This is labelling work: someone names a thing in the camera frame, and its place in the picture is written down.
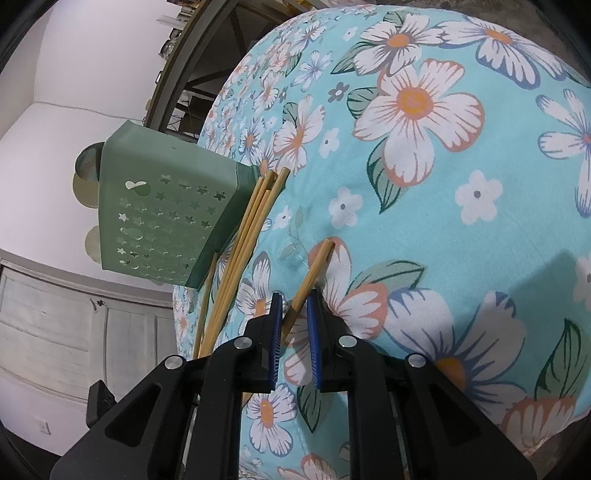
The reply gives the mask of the green plastic utensil holder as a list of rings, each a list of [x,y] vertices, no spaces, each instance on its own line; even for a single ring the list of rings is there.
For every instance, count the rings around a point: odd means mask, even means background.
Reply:
[[[130,121],[104,141],[96,188],[106,271],[197,288],[228,245],[256,168]]]

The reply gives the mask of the floral blue quilt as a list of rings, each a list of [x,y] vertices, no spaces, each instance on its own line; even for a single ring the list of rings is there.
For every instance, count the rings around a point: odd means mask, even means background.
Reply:
[[[590,411],[590,80],[446,9],[307,12],[263,36],[201,147],[290,170],[239,278],[318,278],[353,335],[433,361],[545,475]]]

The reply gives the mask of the green-white ceramic spoon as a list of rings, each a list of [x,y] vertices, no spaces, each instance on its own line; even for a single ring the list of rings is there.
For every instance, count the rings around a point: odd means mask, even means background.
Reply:
[[[104,142],[94,143],[86,147],[75,162],[75,173],[81,179],[88,182],[100,180],[101,157]]]

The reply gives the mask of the grey long table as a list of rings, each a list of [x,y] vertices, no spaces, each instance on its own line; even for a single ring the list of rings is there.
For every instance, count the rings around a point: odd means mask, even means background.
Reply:
[[[199,1],[175,40],[143,124],[186,141],[198,138],[222,85],[266,33],[327,1]]]

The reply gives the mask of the white panel door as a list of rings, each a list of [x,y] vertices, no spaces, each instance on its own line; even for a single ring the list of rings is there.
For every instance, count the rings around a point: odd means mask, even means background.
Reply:
[[[168,308],[1,270],[1,368],[38,389],[82,402],[101,380],[122,398],[176,351]]]

